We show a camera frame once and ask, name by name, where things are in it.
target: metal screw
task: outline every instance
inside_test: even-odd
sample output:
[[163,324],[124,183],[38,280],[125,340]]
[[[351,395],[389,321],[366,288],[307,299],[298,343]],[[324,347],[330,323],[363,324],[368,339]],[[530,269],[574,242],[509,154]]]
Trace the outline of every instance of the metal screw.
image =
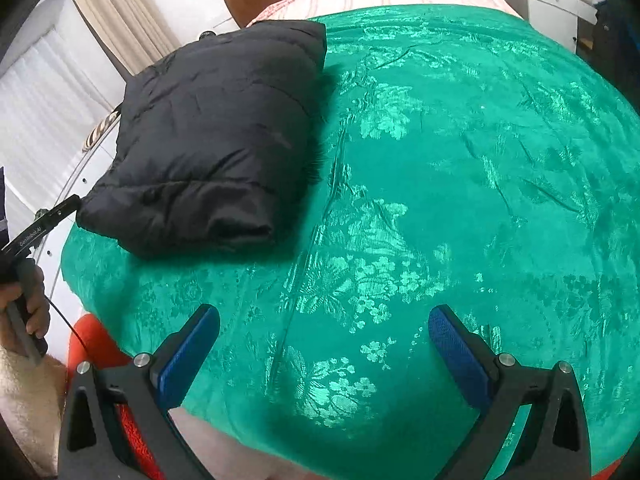
[[85,373],[87,373],[89,370],[91,369],[91,363],[89,361],[82,361],[78,367],[76,368],[76,371],[80,374],[80,375],[84,375]]
[[560,368],[560,371],[564,372],[565,374],[570,374],[573,370],[573,368],[571,368],[571,365],[567,361],[560,361],[558,363],[558,368]]
[[147,366],[149,361],[151,361],[151,356],[149,354],[138,354],[133,358],[133,364],[138,368]]
[[504,366],[513,366],[516,364],[516,358],[511,354],[500,354],[498,355],[498,361]]

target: white curtain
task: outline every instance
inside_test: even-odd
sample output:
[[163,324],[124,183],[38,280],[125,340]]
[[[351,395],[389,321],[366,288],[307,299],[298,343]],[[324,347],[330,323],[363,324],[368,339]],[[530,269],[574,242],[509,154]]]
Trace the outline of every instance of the white curtain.
[[84,138],[113,109],[69,51],[53,28],[0,78],[0,166],[12,191],[12,236],[37,209],[55,204],[82,158]]
[[74,0],[100,40],[131,74],[180,47],[153,0]]

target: satin bedspread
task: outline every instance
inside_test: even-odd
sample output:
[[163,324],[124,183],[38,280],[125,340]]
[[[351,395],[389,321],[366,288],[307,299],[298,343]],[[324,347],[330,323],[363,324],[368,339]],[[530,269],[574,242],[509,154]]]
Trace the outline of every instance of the satin bedspread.
[[431,479],[473,424],[426,333],[439,303],[524,365],[569,361],[593,470],[620,457],[640,429],[638,116],[498,10],[318,20],[335,90],[294,249],[142,262],[74,227],[64,279],[130,354],[217,306],[185,407],[335,480]]

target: beige curtain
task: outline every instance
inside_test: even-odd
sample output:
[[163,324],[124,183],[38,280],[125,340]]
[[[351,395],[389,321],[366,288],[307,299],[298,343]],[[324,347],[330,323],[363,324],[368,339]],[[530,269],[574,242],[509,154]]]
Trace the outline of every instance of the beige curtain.
[[74,0],[104,46],[131,74],[180,43],[152,0]]

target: folded jacket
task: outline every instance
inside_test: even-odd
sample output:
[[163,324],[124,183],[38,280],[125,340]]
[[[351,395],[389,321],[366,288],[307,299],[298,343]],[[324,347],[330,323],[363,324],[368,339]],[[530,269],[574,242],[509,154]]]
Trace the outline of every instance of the folded jacket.
[[116,157],[77,222],[139,256],[273,240],[308,183],[324,25],[261,22],[127,84]]

